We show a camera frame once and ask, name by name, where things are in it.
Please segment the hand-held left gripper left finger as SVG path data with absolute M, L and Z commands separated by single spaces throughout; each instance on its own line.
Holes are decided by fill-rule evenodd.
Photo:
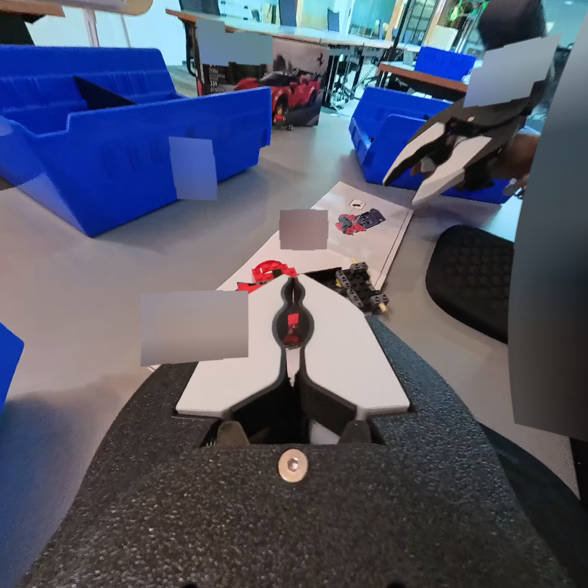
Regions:
M 289 386 L 286 351 L 277 331 L 289 280 L 275 278 L 247 296 L 248 356 L 199 362 L 176 404 L 179 415 L 226 417 L 280 385 Z

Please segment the person's right hand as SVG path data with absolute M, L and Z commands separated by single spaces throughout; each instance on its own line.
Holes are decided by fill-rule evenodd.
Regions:
M 515 180 L 525 185 L 541 136 L 527 132 L 517 133 L 501 151 L 492 169 L 492 176 L 498 180 Z

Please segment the black dimpled cushion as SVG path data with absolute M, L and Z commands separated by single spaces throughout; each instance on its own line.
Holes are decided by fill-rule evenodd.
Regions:
M 426 290 L 449 316 L 507 344 L 513 256 L 510 240 L 472 226 L 451 226 L 437 239 Z

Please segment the red and black lego car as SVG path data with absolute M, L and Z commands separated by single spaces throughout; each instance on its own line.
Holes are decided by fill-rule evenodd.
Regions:
M 389 298 L 372 283 L 367 263 L 357 262 L 355 259 L 352 261 L 348 269 L 335 267 L 306 272 L 306 275 L 348 299 L 364 314 L 386 313 Z M 252 281 L 237 282 L 237 290 L 252 293 L 281 275 L 298 277 L 298 272 L 276 260 L 261 262 L 252 269 Z M 303 337 L 298 312 L 288 311 L 288 331 L 282 342 L 287 349 L 301 346 Z

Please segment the blue divided plastic bin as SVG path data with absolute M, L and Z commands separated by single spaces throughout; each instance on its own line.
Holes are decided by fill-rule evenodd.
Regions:
M 1 177 L 94 237 L 176 202 L 170 138 L 218 181 L 270 144 L 269 87 L 187 98 L 157 49 L 1 45 Z

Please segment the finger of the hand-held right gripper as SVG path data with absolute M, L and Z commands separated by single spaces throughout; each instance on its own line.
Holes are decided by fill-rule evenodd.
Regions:
M 391 185 L 423 158 L 442 149 L 446 138 L 445 123 L 424 125 L 396 157 L 383 178 L 383 186 Z
M 424 157 L 411 170 L 411 175 L 421 173 L 424 176 L 411 205 L 423 206 L 446 189 L 455 187 L 464 180 L 467 166 L 490 142 L 489 136 L 458 136 L 450 145 L 449 157 L 443 163 L 435 165 L 431 156 Z

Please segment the wooden office desk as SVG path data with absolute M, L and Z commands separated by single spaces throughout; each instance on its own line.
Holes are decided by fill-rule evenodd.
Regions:
M 267 24 L 256 21 L 246 21 L 232 17 L 217 17 L 190 11 L 175 11 L 166 9 L 165 12 L 180 19 L 184 23 L 196 24 L 197 20 L 221 22 L 227 32 L 251 32 L 263 35 L 270 35 L 286 40 L 308 42 L 315 45 L 344 46 L 344 47 L 368 47 L 377 49 L 390 49 L 393 42 L 364 38 L 358 35 L 350 35 L 340 32 L 323 31 L 308 27 L 284 26 Z
M 415 83 L 417 85 L 426 86 L 427 88 L 434 89 L 434 92 L 437 93 L 442 90 L 443 92 L 453 92 L 465 95 L 468 90 L 468 85 L 462 82 L 446 79 L 444 77 L 437 77 L 415 70 L 406 70 L 394 66 L 390 62 L 380 62 L 378 65 L 378 73 L 396 77 L 411 87 L 413 87 Z

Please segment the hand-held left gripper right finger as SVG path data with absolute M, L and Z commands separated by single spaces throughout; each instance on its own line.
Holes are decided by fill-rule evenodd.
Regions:
M 295 291 L 307 328 L 298 380 L 309 441 L 338 442 L 350 422 L 407 413 L 410 401 L 365 314 L 307 275 Z

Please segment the lego instruction booklet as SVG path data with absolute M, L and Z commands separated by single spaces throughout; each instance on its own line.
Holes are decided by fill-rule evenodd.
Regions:
M 276 260 L 306 272 L 365 262 L 383 293 L 413 210 L 339 182 L 310 209 L 280 212 L 279 229 L 217 290 L 252 281 L 252 269 Z

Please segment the black lego set box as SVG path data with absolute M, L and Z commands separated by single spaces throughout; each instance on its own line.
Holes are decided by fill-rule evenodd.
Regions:
M 194 57 L 200 95 L 267 88 L 274 125 L 318 124 L 330 48 L 290 35 L 240 31 L 196 18 Z

